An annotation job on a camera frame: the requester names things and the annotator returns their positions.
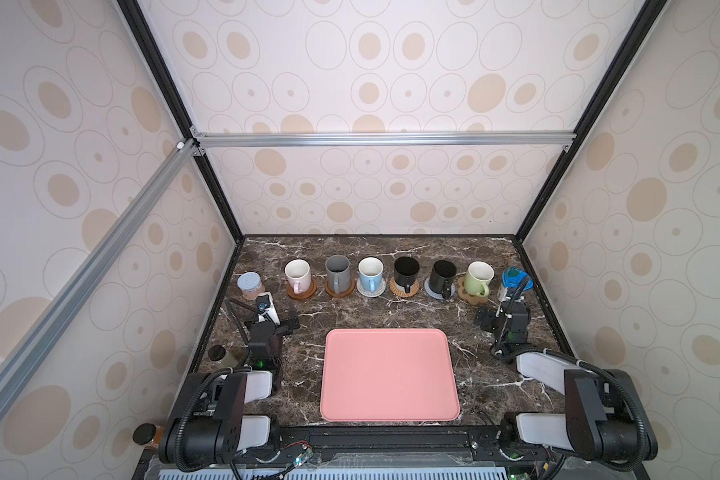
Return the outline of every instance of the black lid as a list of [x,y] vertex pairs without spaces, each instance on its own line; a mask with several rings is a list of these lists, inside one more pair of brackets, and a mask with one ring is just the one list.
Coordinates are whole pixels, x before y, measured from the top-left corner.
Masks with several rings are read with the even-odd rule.
[[155,427],[154,424],[142,423],[141,425],[136,427],[132,438],[137,445],[146,445],[147,443],[152,441],[152,438],[155,437],[156,433],[157,427]]
[[208,358],[212,362],[218,362],[226,355],[226,349],[222,345],[214,345],[208,349]]

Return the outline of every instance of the light blue mug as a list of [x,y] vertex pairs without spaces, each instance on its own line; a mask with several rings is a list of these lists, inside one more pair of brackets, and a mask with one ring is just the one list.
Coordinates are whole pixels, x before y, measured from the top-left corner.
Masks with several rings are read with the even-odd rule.
[[384,264],[375,256],[366,256],[358,265],[360,284],[366,292],[374,293],[382,286]]

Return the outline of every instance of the woven coaster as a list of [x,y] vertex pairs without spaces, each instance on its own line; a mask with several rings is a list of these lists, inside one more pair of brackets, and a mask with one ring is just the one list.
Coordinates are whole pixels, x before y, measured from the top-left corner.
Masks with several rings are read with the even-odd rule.
[[460,276],[458,280],[456,280],[456,292],[458,293],[458,297],[472,306],[477,306],[481,303],[488,303],[488,295],[475,296],[467,293],[467,289],[464,287],[464,279],[466,278],[466,276]]
[[387,283],[384,282],[384,279],[382,278],[382,283],[378,286],[375,292],[371,293],[362,287],[362,283],[360,283],[360,279],[358,278],[357,283],[355,283],[355,287],[357,287],[358,293],[360,295],[366,296],[368,298],[376,298],[377,296],[381,296],[382,293],[384,293],[384,291],[387,289]]
[[411,286],[411,293],[405,293],[405,288],[395,283],[394,279],[391,278],[389,279],[389,289],[392,290],[392,293],[401,298],[408,298],[418,293],[419,284],[418,280],[416,280],[416,282]]
[[346,292],[342,292],[339,294],[333,293],[333,290],[331,290],[331,287],[328,286],[328,281],[326,280],[326,293],[332,296],[333,298],[344,298],[345,296],[349,296],[350,293],[352,293],[355,289],[355,282],[352,282],[352,279],[349,279],[349,288],[347,288]]
[[[435,293],[432,291],[431,288],[429,288],[429,278],[424,281],[424,292],[426,292],[427,295],[431,296],[435,300],[445,300],[440,293]],[[454,295],[456,295],[456,285],[451,283],[451,296],[448,298],[448,300],[452,299]]]
[[286,293],[288,293],[288,296],[293,298],[294,300],[307,300],[310,296],[314,295],[317,291],[317,282],[315,282],[315,277],[312,277],[312,284],[309,287],[309,290],[307,292],[301,292],[299,294],[296,294],[293,292],[293,287],[290,283],[288,283],[288,280],[286,280]]

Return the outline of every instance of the light green mug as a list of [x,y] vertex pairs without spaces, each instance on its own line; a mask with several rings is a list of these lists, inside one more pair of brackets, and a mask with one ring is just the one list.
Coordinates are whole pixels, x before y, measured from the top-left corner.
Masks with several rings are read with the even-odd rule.
[[485,262],[472,262],[467,269],[467,278],[464,279],[464,288],[472,296],[488,296],[490,289],[488,283],[494,277],[494,269]]

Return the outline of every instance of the silver horizontal bar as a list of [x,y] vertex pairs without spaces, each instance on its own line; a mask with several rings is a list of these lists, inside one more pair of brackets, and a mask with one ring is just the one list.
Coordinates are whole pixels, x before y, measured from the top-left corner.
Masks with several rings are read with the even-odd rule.
[[379,145],[569,145],[576,134],[567,130],[453,131],[377,134],[198,134],[202,148],[349,147]]
[[193,140],[184,140],[183,143],[182,148],[175,150],[157,169],[61,293],[56,295],[23,342],[0,366],[0,419],[96,290],[99,281],[141,227],[184,163],[197,152]]

